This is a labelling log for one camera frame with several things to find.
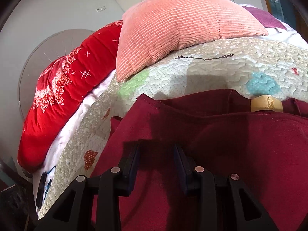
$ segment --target blue patch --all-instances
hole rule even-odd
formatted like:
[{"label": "blue patch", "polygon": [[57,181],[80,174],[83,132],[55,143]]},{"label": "blue patch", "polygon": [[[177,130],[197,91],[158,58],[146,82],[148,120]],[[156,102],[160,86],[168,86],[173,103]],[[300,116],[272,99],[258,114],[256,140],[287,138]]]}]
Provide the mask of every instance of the blue patch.
[{"label": "blue patch", "polygon": [[246,87],[249,93],[254,96],[274,95],[281,91],[275,80],[262,72],[252,73],[252,78],[248,81]]}]

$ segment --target pink pillow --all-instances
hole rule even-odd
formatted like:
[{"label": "pink pillow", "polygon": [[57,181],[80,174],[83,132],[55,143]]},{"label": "pink pillow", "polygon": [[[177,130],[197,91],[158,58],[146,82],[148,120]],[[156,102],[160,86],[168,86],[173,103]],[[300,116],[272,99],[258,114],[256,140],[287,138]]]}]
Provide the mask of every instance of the pink pillow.
[{"label": "pink pillow", "polygon": [[172,50],[260,35],[268,35],[263,25],[229,0],[145,0],[123,15],[117,80],[123,81]]}]

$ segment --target maroon cloth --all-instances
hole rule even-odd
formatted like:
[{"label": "maroon cloth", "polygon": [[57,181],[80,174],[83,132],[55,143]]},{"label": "maroon cloth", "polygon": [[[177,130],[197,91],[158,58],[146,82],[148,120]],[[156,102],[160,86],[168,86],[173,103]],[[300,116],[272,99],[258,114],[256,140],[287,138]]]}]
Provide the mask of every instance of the maroon cloth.
[{"label": "maroon cloth", "polygon": [[[289,99],[286,113],[250,112],[234,90],[155,101],[138,97],[111,134],[92,173],[118,164],[143,139],[135,189],[120,197],[123,231],[195,230],[197,199],[180,189],[172,147],[216,175],[236,173],[281,231],[295,231],[308,212],[308,104]],[[92,219],[96,215],[94,201]]]},{"label": "maroon cloth", "polygon": [[287,28],[278,21],[273,15],[259,8],[254,7],[246,7],[243,6],[246,10],[248,10],[261,24],[266,28],[282,28],[287,30]]}]

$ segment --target silver bolt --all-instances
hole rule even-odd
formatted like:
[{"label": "silver bolt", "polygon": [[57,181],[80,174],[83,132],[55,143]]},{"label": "silver bolt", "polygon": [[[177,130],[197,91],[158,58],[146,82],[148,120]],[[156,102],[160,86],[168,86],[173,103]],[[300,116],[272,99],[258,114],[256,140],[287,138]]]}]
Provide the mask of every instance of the silver bolt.
[{"label": "silver bolt", "polygon": [[76,181],[77,182],[82,182],[84,181],[85,177],[84,176],[77,176]]},{"label": "silver bolt", "polygon": [[231,175],[230,175],[230,178],[231,178],[232,180],[238,180],[240,177],[239,177],[237,174],[231,174]]},{"label": "silver bolt", "polygon": [[196,170],[197,172],[201,173],[201,172],[204,171],[204,167],[202,167],[202,166],[196,166],[196,167],[195,167],[195,170]]},{"label": "silver bolt", "polygon": [[119,167],[113,167],[111,169],[111,172],[114,173],[114,174],[119,173],[120,172],[120,168]]}]

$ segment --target purple pillow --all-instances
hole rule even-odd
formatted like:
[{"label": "purple pillow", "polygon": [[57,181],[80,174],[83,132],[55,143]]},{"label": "purple pillow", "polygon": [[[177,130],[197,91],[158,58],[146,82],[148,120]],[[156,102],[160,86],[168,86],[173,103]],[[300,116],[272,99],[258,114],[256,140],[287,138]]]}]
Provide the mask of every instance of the purple pillow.
[{"label": "purple pillow", "polygon": [[261,24],[266,28],[282,28],[287,30],[287,28],[278,21],[273,15],[264,11],[259,8],[254,7],[246,7],[242,6],[243,8],[247,9]]}]

